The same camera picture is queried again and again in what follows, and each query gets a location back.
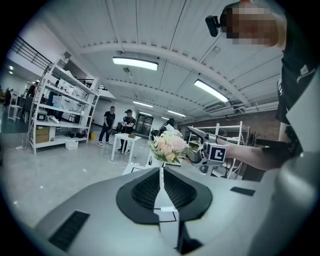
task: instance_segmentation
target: person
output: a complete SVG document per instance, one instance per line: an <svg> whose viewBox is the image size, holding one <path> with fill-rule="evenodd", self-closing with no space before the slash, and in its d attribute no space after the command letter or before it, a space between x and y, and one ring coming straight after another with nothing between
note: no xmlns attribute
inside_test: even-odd
<svg viewBox="0 0 320 256"><path fill-rule="evenodd" d="M175 119L174 118L169 118L168 121L166 121L161 128L159 129L158 136L163 134L165 131L168 131L170 133L173 133L175 131Z"/></svg>
<svg viewBox="0 0 320 256"><path fill-rule="evenodd" d="M42 94L42 96L41 96L41 100L40 100L40 103L41 103L41 104L43 104L43 103L45 103L45 102L46 102L45 95L44 95L44 94Z"/></svg>
<svg viewBox="0 0 320 256"><path fill-rule="evenodd" d="M105 134L105 144L109 144L110 132L111 132L111 129L113 128L113 125L116 119L115 109L116 108L114 106L111 106L110 111L107 111L104 113L102 131L99 136L100 146L102 146L102 138L104 137L104 134Z"/></svg>
<svg viewBox="0 0 320 256"><path fill-rule="evenodd" d="M10 105L10 101L11 101L11 92L13 92L14 89L9 89L7 88L5 91L5 98L4 98L4 106L7 108L7 106Z"/></svg>
<svg viewBox="0 0 320 256"><path fill-rule="evenodd" d="M131 134L134 131L134 126L136 124L136 120L132 117L132 110L128 109L126 112L126 116L123 118L123 128L121 130L122 134ZM122 151L124 148L124 152L126 152L128 141L124 141L121 139L121 148L118 151Z"/></svg>
<svg viewBox="0 0 320 256"><path fill-rule="evenodd" d="M33 97L35 96L35 92L36 92L37 86L38 86L38 82L35 82L34 84L32 84L32 85L29 87L29 89L28 89L28 91L27 91L27 93L26 93L25 98L27 98L28 96L30 96L30 97L33 98Z"/></svg>
<svg viewBox="0 0 320 256"><path fill-rule="evenodd" d="M318 66L303 32L288 13L278 15L247 1L227 5L220 16L220 26L227 38L282 50L282 69L277 83L278 140L292 142L286 132L291 128L286 114L306 89ZM227 146L227 158L238 159L264 171L280 168L287 159L302 152L301 146L292 155L286 149L237 145L219 138L217 144Z"/></svg>

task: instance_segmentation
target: gray floor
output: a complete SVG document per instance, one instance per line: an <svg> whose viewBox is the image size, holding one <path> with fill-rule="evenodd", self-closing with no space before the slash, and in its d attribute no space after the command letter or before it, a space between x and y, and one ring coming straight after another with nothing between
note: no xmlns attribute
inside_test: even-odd
<svg viewBox="0 0 320 256"><path fill-rule="evenodd" d="M1 103L0 104L0 134L15 134L15 133L27 133L28 132L28 123L25 123L22 120L8 120L8 110Z"/></svg>
<svg viewBox="0 0 320 256"><path fill-rule="evenodd" d="M9 206L21 221L34 227L50 210L86 186L122 175L129 156L116 153L111 162L114 136L110 136L110 145L101 147L97 141L99 127L93 130L97 130L96 141L80 142L77 150L68 151L64 145L57 145L37 149L37 155L30 146L10 150L21 145L26 133L1 135L5 148L0 175L2 188ZM137 157L132 161L145 165L149 154L147 140L138 140L134 151ZM199 172L185 161L182 167Z"/></svg>

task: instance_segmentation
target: fluorescent light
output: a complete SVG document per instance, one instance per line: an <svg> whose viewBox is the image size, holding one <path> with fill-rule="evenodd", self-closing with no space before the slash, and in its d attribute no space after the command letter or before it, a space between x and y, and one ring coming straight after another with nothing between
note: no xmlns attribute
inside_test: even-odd
<svg viewBox="0 0 320 256"><path fill-rule="evenodd" d="M148 105L148 104L144 104L144 103L141 103L141 102L134 101L133 103L134 104L139 104L139 105L142 105L142 106L145 106L145 107L153 108L153 106Z"/></svg>
<svg viewBox="0 0 320 256"><path fill-rule="evenodd" d="M178 115L178 116L181 116L181 117L186 117L186 115L184 115L184 114L180 114L180 113L177 113L177 112L173 112L173 111L171 111L171 110L168 110L168 112L169 113L172 113L172 114L175 114L175 115Z"/></svg>
<svg viewBox="0 0 320 256"><path fill-rule="evenodd" d="M213 96L217 97L220 101L224 103L229 101L229 99L223 96L220 92L216 91L209 84L206 84L205 82L202 82L199 79L194 82L194 85L201 88L202 90L205 90L207 93L212 94Z"/></svg>
<svg viewBox="0 0 320 256"><path fill-rule="evenodd" d="M152 117L152 114L148 114L148 113L145 113L145 112L140 112L140 114Z"/></svg>
<svg viewBox="0 0 320 256"><path fill-rule="evenodd" d="M113 57L112 61L118 65L134 66L154 71L158 69L158 63L139 58Z"/></svg>

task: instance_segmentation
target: yellow bin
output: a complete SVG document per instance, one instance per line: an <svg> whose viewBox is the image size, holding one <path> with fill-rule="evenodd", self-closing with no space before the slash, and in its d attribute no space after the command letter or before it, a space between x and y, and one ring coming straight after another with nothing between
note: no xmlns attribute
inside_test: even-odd
<svg viewBox="0 0 320 256"><path fill-rule="evenodd" d="M96 138L96 134L93 133L93 132L91 132L90 139L91 139L92 141L94 141L95 138Z"/></svg>

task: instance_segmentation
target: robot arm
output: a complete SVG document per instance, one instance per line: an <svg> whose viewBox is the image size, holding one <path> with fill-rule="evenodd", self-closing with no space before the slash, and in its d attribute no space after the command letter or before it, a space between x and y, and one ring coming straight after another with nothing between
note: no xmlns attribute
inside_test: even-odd
<svg viewBox="0 0 320 256"><path fill-rule="evenodd" d="M190 158L191 164L196 167L201 166L222 166L226 154L227 147L217 145L217 136L203 132L192 126L187 127L192 134L198 137L197 143L189 142L189 145L194 148L187 156Z"/></svg>

